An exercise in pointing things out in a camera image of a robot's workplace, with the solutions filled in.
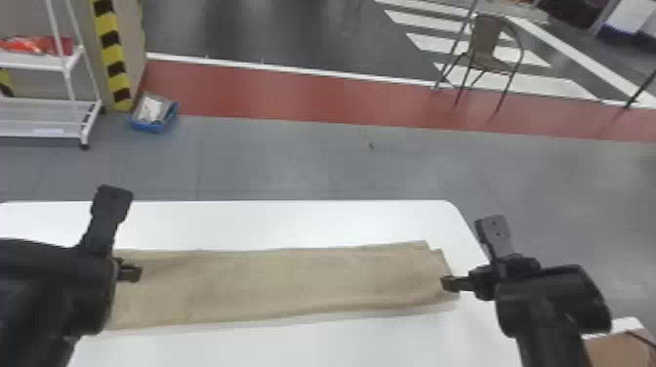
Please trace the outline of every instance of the white table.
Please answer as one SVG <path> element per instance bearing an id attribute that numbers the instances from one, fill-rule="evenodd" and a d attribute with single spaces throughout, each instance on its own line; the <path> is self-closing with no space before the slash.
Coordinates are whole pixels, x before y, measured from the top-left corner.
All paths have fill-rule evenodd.
<path id="1" fill-rule="evenodd" d="M 2 204 L 0 237 L 75 244 L 86 229 L 89 207 Z M 420 239 L 443 249 L 455 274 L 486 262 L 458 209 L 438 200 L 136 202 L 115 247 L 256 250 Z M 514 341 L 499 330 L 493 304 L 464 294 L 439 308 L 105 332 L 83 339 L 70 366 L 520 365 Z"/>

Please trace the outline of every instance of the red object on shelf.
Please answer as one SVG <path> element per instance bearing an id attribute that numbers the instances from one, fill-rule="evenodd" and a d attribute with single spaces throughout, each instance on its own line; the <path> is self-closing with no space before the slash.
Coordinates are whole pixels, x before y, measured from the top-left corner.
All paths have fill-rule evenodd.
<path id="1" fill-rule="evenodd" d="M 42 47 L 41 50 L 44 53 L 54 56 L 59 55 L 59 53 L 57 52 L 57 44 L 55 43 L 55 37 L 46 36 L 40 38 L 41 38 L 41 47 Z M 60 37 L 60 39 L 61 39 L 61 48 L 63 50 L 63 54 L 66 56 L 73 55 L 73 39 L 70 37 Z"/>
<path id="2" fill-rule="evenodd" d="M 61 37 L 61 48 L 65 56 L 73 55 L 73 40 L 70 37 Z M 32 55 L 53 55 L 58 56 L 57 44 L 55 37 L 10 37 L 0 39 L 0 49 L 9 52 L 32 54 Z"/>

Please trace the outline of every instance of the gray tiled floor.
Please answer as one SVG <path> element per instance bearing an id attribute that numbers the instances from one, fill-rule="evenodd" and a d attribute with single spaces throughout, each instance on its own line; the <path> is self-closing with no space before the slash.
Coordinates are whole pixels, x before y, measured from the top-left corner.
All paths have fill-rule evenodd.
<path id="1" fill-rule="evenodd" d="M 656 144 L 183 116 L 165 135 L 108 115 L 92 149 L 0 141 L 0 201 L 447 199 L 508 217 L 517 250 L 577 263 L 616 316 L 656 330 Z"/>

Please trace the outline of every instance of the folded cloth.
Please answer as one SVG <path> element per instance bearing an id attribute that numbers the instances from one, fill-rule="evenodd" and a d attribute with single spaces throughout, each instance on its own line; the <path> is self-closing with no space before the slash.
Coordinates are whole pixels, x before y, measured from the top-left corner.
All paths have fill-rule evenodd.
<path id="1" fill-rule="evenodd" d="M 248 321 L 436 304 L 455 298 L 426 242 L 265 251 L 115 251 L 143 267 L 119 283 L 109 329 Z"/>

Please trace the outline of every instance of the shelf rack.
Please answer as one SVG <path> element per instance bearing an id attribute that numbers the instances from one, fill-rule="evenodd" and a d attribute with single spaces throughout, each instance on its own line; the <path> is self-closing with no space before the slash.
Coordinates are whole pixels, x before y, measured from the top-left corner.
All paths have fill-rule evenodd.
<path id="1" fill-rule="evenodd" d="M 70 56 L 63 53 L 60 29 L 52 0 L 44 0 L 48 20 L 55 36 L 57 56 L 28 55 L 0 51 L 0 67 L 35 71 L 60 72 L 68 100 L 45 100 L 4 97 L 0 94 L 0 136 L 32 138 L 76 138 L 80 148 L 89 148 L 89 134 L 103 104 L 89 56 L 82 46 L 82 35 L 70 0 L 63 0 L 75 33 L 76 46 Z M 71 73 L 84 60 L 94 89 L 94 101 L 78 101 L 73 90 Z"/>

